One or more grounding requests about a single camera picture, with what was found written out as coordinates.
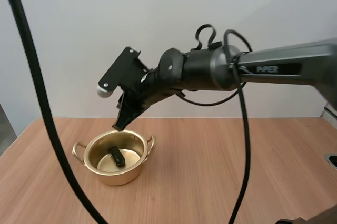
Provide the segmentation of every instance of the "white backdrop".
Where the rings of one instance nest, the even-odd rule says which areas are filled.
[[[205,23],[217,28],[218,39],[227,28],[237,29],[254,50],[337,37],[335,0],[22,1],[52,112],[60,116],[115,117],[121,92],[101,99],[96,85],[123,48],[141,50],[140,59],[155,67],[170,47],[195,47],[195,31]],[[0,0],[0,9],[0,103],[19,134],[40,113],[7,0]],[[250,117],[315,117],[325,105],[312,87],[249,84],[244,92]],[[205,102],[227,95],[200,91],[188,97]],[[241,112],[237,99],[201,108],[171,97],[144,116],[239,117]]]

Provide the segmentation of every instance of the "wooden table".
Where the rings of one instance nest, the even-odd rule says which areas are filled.
[[[227,223],[244,169],[241,119],[137,119],[157,137],[140,176],[109,187],[72,156],[112,119],[56,118],[73,172],[109,223]],[[250,119],[251,177],[236,223],[309,219],[337,203],[337,131],[321,118]],[[68,185],[41,119],[0,157],[0,223],[94,223]]]

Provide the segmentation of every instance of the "black cable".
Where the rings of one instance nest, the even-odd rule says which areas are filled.
[[[228,53],[228,54],[226,54],[226,55],[228,55],[228,58],[231,57],[230,51],[229,51],[229,46],[228,46],[228,35],[229,34],[234,34],[237,37],[239,37],[240,39],[242,39],[242,41],[244,41],[244,42],[246,41],[246,39],[244,39],[244,37],[242,35],[240,35],[238,32],[236,32],[234,30],[231,30],[231,29],[227,30],[224,34],[223,50],[224,50],[225,53],[226,52]],[[239,211],[240,205],[242,203],[244,194],[245,194],[246,189],[247,189],[249,175],[250,175],[250,168],[251,168],[251,143],[250,143],[250,134],[249,134],[249,123],[248,123],[248,115],[247,115],[247,110],[246,110],[246,104],[245,104],[245,101],[244,101],[244,96],[243,96],[242,87],[241,87],[241,78],[239,76],[239,67],[237,65],[237,61],[239,60],[239,58],[240,58],[239,56],[234,56],[232,70],[233,70],[235,83],[237,85],[237,91],[238,91],[238,94],[239,94],[239,100],[240,100],[240,105],[241,105],[243,128],[244,128],[246,163],[245,163],[245,167],[244,167],[244,175],[243,175],[241,190],[240,190],[239,196],[237,198],[237,201],[235,203],[231,218],[228,222],[229,224],[234,224],[236,215]]]
[[[236,32],[235,30],[232,30],[232,29],[228,29],[226,30],[225,34],[224,34],[224,37],[228,37],[229,34],[234,34],[236,35],[238,38],[241,39],[241,41],[243,41],[243,43],[247,46],[249,52],[252,52],[252,47],[251,45],[249,44],[249,42],[242,36],[240,35],[238,32]],[[224,50],[224,53],[226,55],[226,59],[227,59],[227,62],[231,62],[231,56],[230,56],[230,50],[229,50],[229,45],[228,45],[228,39],[224,39],[224,45],[223,45],[223,48],[226,48],[226,50]],[[242,85],[241,85],[241,89],[246,85],[246,82],[244,82]],[[219,100],[217,102],[214,102],[214,103],[199,103],[199,102],[195,102],[195,101],[192,101],[192,100],[189,100],[189,99],[186,99],[185,97],[183,97],[182,95],[177,95],[180,99],[182,99],[183,101],[187,102],[187,103],[190,103],[190,104],[193,104],[193,105],[197,105],[197,106],[201,106],[201,107],[213,107],[213,106],[217,106],[217,105],[220,105],[220,104],[223,104],[227,101],[229,101],[230,99],[234,98],[237,94],[239,93],[238,90],[236,90],[234,93],[232,93],[229,97],[225,98],[225,99],[222,99],[222,100]]]
[[[243,88],[245,85],[246,85],[246,82],[241,85],[241,88]],[[183,101],[185,101],[187,103],[190,103],[190,104],[193,104],[193,105],[197,105],[197,106],[201,106],[201,107],[212,107],[212,106],[217,106],[217,105],[220,105],[220,104],[223,104],[223,103],[229,101],[230,99],[234,98],[238,93],[239,93],[239,91],[236,90],[234,93],[232,93],[231,95],[229,95],[227,98],[225,98],[223,100],[219,100],[219,101],[214,102],[214,103],[206,103],[206,104],[204,104],[204,103],[198,103],[198,102],[186,99],[186,98],[184,98],[182,96],[179,96],[179,95],[177,95],[177,96],[180,99],[182,99]]]
[[[33,38],[31,31],[29,29],[29,25],[26,19],[26,15],[21,3],[21,0],[9,0],[9,3],[12,7],[13,15],[15,17],[16,25],[20,33],[20,37],[22,40],[23,47],[25,49],[27,61],[29,64],[29,68],[31,70],[32,79],[34,82],[36,95],[38,99],[38,103],[40,105],[42,117],[44,124],[46,126],[47,133],[49,135],[50,141],[56,153],[58,162],[63,170],[65,177],[67,178],[70,186],[75,192],[76,196],[83,204],[85,209],[90,213],[90,215],[95,219],[95,221],[99,224],[107,224],[104,218],[100,215],[100,213],[95,209],[95,207],[91,204],[80,185],[78,184],[71,167],[68,163],[68,160],[65,156],[64,150],[62,148],[62,144],[58,137],[55,124],[53,121],[52,112],[49,107],[48,97],[46,93],[46,89],[44,86],[44,81],[41,73],[41,69],[39,66],[36,49],[34,46]]]

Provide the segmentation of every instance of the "metal pot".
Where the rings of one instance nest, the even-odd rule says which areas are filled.
[[[83,159],[76,152],[78,146],[85,148]],[[114,146],[125,158],[123,167],[118,167],[108,152]],[[75,143],[73,155],[101,182],[110,186],[119,186],[131,182],[140,174],[142,164],[146,162],[155,147],[154,136],[146,140],[133,131],[110,131],[97,136],[87,146],[80,142]]]

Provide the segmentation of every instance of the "pot handle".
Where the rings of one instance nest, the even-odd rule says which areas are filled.
[[[77,160],[80,161],[85,166],[83,159],[76,152],[78,146],[80,146],[82,148],[86,148],[86,145],[84,145],[83,143],[81,143],[81,142],[78,141],[77,143],[74,144],[74,147],[73,147],[73,156],[76,157]]]
[[[147,155],[144,159],[143,162],[146,162],[148,157],[152,154],[152,152],[154,151],[154,149],[156,148],[156,145],[157,145],[157,141],[156,141],[156,138],[155,136],[151,136],[148,140],[147,140],[147,143],[151,143],[151,146],[150,148],[148,149],[148,152],[147,152]]]

